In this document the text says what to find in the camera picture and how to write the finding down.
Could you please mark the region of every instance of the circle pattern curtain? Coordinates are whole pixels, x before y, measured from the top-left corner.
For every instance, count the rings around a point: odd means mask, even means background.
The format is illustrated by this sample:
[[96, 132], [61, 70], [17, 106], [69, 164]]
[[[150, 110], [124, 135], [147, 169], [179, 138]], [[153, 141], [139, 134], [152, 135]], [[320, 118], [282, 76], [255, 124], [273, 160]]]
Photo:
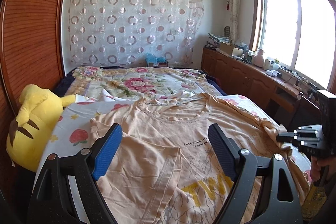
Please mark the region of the circle pattern curtain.
[[144, 65], [144, 55], [192, 64], [202, 0], [70, 0], [68, 43], [77, 65]]

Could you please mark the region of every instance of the cabinet door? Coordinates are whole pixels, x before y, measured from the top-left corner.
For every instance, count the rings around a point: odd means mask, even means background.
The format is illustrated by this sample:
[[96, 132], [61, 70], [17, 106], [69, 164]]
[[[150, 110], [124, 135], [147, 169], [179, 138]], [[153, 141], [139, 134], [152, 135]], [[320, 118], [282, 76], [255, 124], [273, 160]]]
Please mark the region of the cabinet door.
[[202, 70], [204, 70], [206, 74], [210, 73], [212, 63], [213, 63], [213, 57], [211, 55], [211, 52], [209, 52], [209, 50], [207, 49], [203, 49], [201, 67], [202, 67]]
[[227, 94], [247, 95], [248, 72], [238, 62], [232, 65], [231, 76], [228, 82]]
[[251, 75], [248, 82], [247, 97], [261, 109], [265, 110], [274, 88], [275, 83], [271, 79], [268, 79], [266, 75], [260, 73], [254, 74]]
[[219, 79], [222, 90], [227, 93], [230, 89], [230, 74], [232, 71], [232, 66], [230, 63], [230, 58], [220, 57], [216, 60], [214, 77]]

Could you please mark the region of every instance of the blue gripper pad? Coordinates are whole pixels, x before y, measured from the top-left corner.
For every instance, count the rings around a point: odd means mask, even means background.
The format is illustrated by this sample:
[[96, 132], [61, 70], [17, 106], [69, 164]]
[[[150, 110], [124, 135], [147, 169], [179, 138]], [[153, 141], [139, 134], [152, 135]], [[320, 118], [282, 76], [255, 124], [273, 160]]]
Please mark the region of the blue gripper pad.
[[104, 141], [104, 143], [94, 159], [94, 169], [91, 173], [94, 180], [97, 181], [100, 177], [106, 174], [107, 169], [109, 168], [110, 163], [121, 143], [122, 137], [123, 131], [121, 126], [115, 123], [107, 131], [104, 137], [95, 141], [95, 143], [97, 141]]
[[223, 131], [216, 123], [209, 126], [208, 138], [225, 175], [230, 177], [231, 180], [235, 182], [238, 178], [238, 175], [235, 168], [236, 159], [228, 148], [228, 145], [230, 145], [231, 142], [224, 135]]

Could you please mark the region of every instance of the wooden cabinet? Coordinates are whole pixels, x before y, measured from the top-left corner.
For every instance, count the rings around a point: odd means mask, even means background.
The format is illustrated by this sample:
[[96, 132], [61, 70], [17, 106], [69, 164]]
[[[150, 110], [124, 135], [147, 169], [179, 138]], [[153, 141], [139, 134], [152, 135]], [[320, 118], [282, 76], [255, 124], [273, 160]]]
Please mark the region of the wooden cabinet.
[[271, 94], [275, 89], [275, 83], [267, 76], [257, 72], [248, 80], [247, 95], [261, 109], [266, 110]]
[[243, 64], [233, 62], [230, 77], [227, 79], [228, 87], [226, 93], [228, 95], [240, 94], [247, 96], [248, 72]]
[[232, 66], [229, 58], [226, 56], [219, 56], [216, 59], [213, 76], [220, 81], [220, 86], [224, 91], [230, 88], [231, 84], [228, 79], [230, 77], [231, 70]]
[[203, 56], [202, 56], [202, 70], [208, 74], [213, 75], [213, 70], [215, 68], [216, 60], [213, 57], [213, 54], [216, 52], [213, 52], [209, 49], [203, 49]]
[[277, 94], [277, 87], [281, 87], [284, 92], [289, 92], [289, 96], [295, 98], [296, 92], [298, 93], [293, 86], [284, 83], [280, 78], [266, 75], [261, 68], [234, 60], [207, 48], [203, 49], [201, 67], [206, 74], [220, 81], [225, 93], [244, 95], [263, 110], [267, 109], [270, 101], [275, 101], [288, 109], [288, 103], [284, 99], [280, 100], [282, 97]]

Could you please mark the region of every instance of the bed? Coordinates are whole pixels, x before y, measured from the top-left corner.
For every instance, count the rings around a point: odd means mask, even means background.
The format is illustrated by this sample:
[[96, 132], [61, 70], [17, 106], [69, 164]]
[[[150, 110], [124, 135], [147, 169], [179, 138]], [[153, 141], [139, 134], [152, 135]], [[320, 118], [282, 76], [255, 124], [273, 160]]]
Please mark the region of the bed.
[[[134, 84], [134, 81], [140, 81], [142, 85]], [[78, 67], [68, 73], [53, 92], [60, 97], [79, 94], [97, 98], [105, 89], [113, 96], [132, 100], [142, 96], [169, 96], [181, 90], [226, 95], [218, 83], [214, 77], [193, 69]]]
[[[76, 93], [83, 97], [81, 101], [71, 104], [64, 110], [41, 157], [35, 180], [49, 154], [56, 153], [59, 157], [65, 157], [90, 147], [90, 119], [131, 105], [141, 97], [164, 100], [209, 93], [239, 109], [248, 111], [258, 119], [272, 121], [248, 98], [242, 95], [225, 95], [220, 87], [215, 88], [215, 85], [215, 79], [192, 69], [143, 67], [132, 69], [79, 67], [75, 69], [55, 89], [55, 93], [59, 96]], [[292, 159], [297, 166], [297, 171], [307, 174], [307, 187], [304, 193], [300, 193], [300, 199], [303, 202], [311, 185], [310, 162], [294, 147], [292, 148]], [[89, 223], [74, 177], [69, 177], [69, 183], [79, 218]]]

